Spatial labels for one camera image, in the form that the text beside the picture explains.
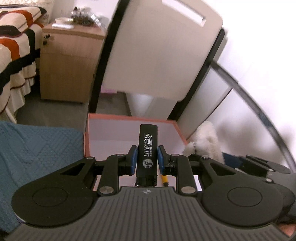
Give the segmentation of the person's right hand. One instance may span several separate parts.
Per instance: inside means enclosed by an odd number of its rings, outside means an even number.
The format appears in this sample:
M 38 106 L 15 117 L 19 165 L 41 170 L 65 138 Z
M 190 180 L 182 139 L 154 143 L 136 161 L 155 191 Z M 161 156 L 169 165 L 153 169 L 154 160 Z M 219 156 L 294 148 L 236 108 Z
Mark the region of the person's right hand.
M 295 223 L 281 223 L 279 225 L 279 228 L 282 232 L 284 232 L 286 235 L 291 237 L 296 230 L 296 224 Z

